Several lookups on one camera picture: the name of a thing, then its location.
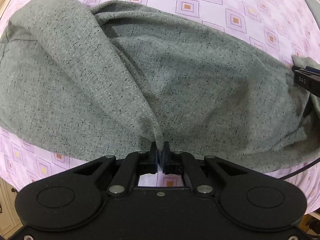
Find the grey speckled pants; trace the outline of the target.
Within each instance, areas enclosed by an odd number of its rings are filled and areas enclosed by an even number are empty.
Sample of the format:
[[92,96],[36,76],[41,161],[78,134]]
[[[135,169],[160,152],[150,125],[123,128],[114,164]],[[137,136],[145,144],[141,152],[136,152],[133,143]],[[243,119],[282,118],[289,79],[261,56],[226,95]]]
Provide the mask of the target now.
[[137,3],[31,0],[1,36],[1,127],[76,158],[154,141],[274,171],[319,156],[309,98],[264,51]]

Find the grey folded cloth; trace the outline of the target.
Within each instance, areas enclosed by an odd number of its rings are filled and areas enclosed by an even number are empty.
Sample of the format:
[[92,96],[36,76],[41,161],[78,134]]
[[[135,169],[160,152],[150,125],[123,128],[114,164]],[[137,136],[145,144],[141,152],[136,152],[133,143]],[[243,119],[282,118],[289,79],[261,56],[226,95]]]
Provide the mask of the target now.
[[316,0],[305,0],[306,4],[308,5],[313,17],[317,25],[320,25],[320,4]]

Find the cream bedside cabinet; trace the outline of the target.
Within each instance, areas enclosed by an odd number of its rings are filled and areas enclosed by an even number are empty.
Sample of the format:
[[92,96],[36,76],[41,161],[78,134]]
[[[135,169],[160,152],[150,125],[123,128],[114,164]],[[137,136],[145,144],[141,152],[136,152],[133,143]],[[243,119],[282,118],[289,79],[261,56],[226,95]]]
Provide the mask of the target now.
[[1,236],[4,239],[10,238],[22,227],[22,223],[15,209],[17,190],[1,178],[0,201],[1,215],[0,226]]

